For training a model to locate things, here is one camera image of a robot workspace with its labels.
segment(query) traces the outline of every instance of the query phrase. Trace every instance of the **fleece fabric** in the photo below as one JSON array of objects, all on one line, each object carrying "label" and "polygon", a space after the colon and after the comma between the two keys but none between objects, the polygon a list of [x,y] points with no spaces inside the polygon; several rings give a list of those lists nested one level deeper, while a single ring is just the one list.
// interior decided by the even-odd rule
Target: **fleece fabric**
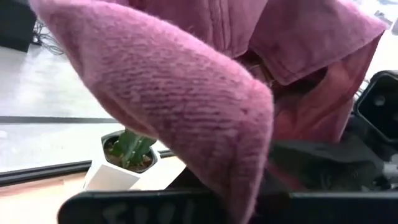
[{"label": "fleece fabric", "polygon": [[104,109],[160,139],[247,223],[272,133],[271,91],[176,26],[101,1],[31,1]]},{"label": "fleece fabric", "polygon": [[173,23],[237,59],[272,89],[278,140],[340,140],[386,28],[352,0],[107,1]]}]

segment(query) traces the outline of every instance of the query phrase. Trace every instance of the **gray floor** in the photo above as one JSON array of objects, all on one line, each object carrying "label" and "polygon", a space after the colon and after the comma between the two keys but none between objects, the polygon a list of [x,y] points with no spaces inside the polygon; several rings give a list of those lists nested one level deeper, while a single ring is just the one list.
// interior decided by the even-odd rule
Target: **gray floor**
[{"label": "gray floor", "polygon": [[[380,70],[398,70],[397,56],[398,36],[388,30],[366,78]],[[101,147],[100,137],[123,128],[82,119],[110,116],[64,56],[36,46],[27,54],[0,47],[0,79],[0,172],[92,159]],[[41,124],[29,124],[33,121]],[[156,148],[165,149],[161,144]]]}]

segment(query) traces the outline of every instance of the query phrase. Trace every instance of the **potted plant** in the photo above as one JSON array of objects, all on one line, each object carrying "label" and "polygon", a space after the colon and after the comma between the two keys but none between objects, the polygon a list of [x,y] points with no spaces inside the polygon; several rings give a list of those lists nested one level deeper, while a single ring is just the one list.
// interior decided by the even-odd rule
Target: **potted plant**
[{"label": "potted plant", "polygon": [[156,140],[128,129],[101,138],[102,150],[85,177],[85,190],[129,190],[160,160]]}]

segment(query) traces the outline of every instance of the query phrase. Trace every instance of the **pink towel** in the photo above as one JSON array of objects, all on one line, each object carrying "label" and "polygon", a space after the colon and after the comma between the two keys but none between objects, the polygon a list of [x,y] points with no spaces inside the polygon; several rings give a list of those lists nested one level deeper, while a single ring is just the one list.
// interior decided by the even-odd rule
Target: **pink towel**
[{"label": "pink towel", "polygon": [[338,142],[386,28],[352,0],[113,1],[169,21],[231,58],[255,52],[258,61],[239,61],[274,91],[274,139]]},{"label": "pink towel", "polygon": [[[276,139],[338,141],[384,25],[350,2],[326,0],[30,0],[101,105],[160,139],[229,207],[254,208],[272,131]],[[321,77],[305,93],[300,80]]]},{"label": "pink towel", "polygon": [[247,223],[272,132],[269,89],[227,56],[140,11],[99,1],[30,3],[104,109],[160,139],[221,196],[236,223]]}]

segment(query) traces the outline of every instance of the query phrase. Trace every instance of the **black object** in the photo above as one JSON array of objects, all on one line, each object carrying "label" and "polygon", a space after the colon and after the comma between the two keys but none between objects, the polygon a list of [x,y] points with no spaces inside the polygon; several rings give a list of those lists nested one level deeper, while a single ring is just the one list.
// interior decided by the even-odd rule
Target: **black object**
[{"label": "black object", "polygon": [[[249,223],[389,223],[398,195],[284,193],[259,195]],[[67,200],[58,224],[230,223],[217,196],[206,190],[83,192]]]},{"label": "black object", "polygon": [[357,100],[356,116],[374,130],[382,141],[398,143],[398,77],[396,72],[381,71]]},{"label": "black object", "polygon": [[1,0],[0,46],[27,52],[35,22],[27,0]]},{"label": "black object", "polygon": [[67,200],[59,224],[227,223],[218,199],[204,190],[83,192]]},{"label": "black object", "polygon": [[307,190],[378,190],[374,179],[382,176],[384,162],[357,136],[347,134],[339,144],[306,141],[275,141],[269,162],[285,173],[285,184],[301,183]]},{"label": "black object", "polygon": [[21,184],[35,180],[42,180],[61,175],[86,172],[91,166],[91,161],[71,162],[45,167],[36,167],[0,173],[0,187]]},{"label": "black object", "polygon": [[193,172],[185,168],[167,189],[208,189]]}]

